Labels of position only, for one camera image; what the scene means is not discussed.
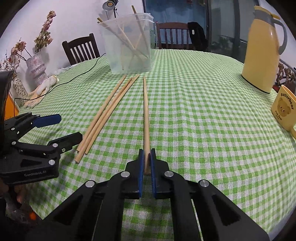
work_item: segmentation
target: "green checkered tablecloth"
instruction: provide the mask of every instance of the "green checkered tablecloth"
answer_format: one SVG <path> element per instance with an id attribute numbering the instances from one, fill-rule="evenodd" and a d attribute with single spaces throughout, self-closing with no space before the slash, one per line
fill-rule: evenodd
<path id="1" fill-rule="evenodd" d="M 95 61 L 61 74 L 60 83 Z M 61 156 L 58 178 L 29 185 L 32 208 L 44 218 L 85 181 L 109 180 L 137 158 L 143 148 L 146 76 L 151 147 L 157 157 L 185 179 L 209 180 L 270 232 L 296 205 L 296 144 L 270 111 L 276 92 L 252 87 L 241 77 L 242 68 L 218 54 L 156 50 L 152 70 L 130 88 L 80 164 L 71 150 Z M 35 128 L 21 141 L 45 145 L 85 133 L 121 76 L 112 75 L 102 57 L 90 72 L 56 88 L 32 109 L 33 114 L 59 113 L 61 123 Z M 154 200 L 146 177 L 143 198 L 125 202 L 122 240 L 172 240 L 172 226 L 169 200 Z"/>

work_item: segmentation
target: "bear illustration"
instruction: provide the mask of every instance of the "bear illustration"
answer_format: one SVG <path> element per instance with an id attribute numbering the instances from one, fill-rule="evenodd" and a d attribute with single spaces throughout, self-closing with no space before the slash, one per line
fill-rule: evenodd
<path id="1" fill-rule="evenodd" d="M 291 113 L 291 108 L 287 105 L 287 103 L 281 97 L 279 98 L 278 112 L 283 117 Z"/>

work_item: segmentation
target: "human hand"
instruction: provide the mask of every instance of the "human hand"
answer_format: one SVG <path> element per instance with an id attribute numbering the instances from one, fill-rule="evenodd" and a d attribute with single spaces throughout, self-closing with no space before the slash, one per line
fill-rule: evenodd
<path id="1" fill-rule="evenodd" d="M 2 179 L 0 179 L 0 196 L 2 196 L 4 193 L 8 192 L 9 187 L 3 183 Z M 17 194 L 17 201 L 19 203 L 22 203 L 25 198 L 26 194 L 26 188 L 25 185 L 17 185 L 15 186 L 15 192 Z"/>

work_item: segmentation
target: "speckled vase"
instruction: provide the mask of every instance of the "speckled vase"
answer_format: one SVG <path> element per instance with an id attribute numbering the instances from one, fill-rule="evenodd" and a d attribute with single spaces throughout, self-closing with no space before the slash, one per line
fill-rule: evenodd
<path id="1" fill-rule="evenodd" d="M 26 99 L 28 96 L 28 93 L 26 89 L 24 88 L 24 85 L 22 84 L 22 81 L 19 78 L 14 78 L 13 80 L 13 89 L 15 90 L 15 93 L 19 98 Z M 20 100 L 22 105 L 26 103 L 26 100 Z"/>
<path id="2" fill-rule="evenodd" d="M 33 57 L 26 61 L 30 77 L 36 83 L 37 86 L 41 85 L 44 80 L 47 79 L 45 73 L 46 66 L 41 58 L 41 53 L 38 52 Z"/>

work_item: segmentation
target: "patterned vase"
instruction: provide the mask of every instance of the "patterned vase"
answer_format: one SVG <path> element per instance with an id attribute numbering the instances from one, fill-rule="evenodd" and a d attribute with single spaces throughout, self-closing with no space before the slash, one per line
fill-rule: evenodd
<path id="1" fill-rule="evenodd" d="M 37 86 L 41 85 L 42 82 L 47 79 L 45 73 L 46 66 L 41 58 L 41 53 L 38 52 L 33 57 L 26 61 L 30 77 L 36 83 Z"/>
<path id="2" fill-rule="evenodd" d="M 28 96 L 28 93 L 26 89 L 24 88 L 24 85 L 22 84 L 22 81 L 19 78 L 14 78 L 13 80 L 13 89 L 15 90 L 18 98 L 26 99 Z M 26 103 L 26 100 L 20 100 L 22 105 Z"/>

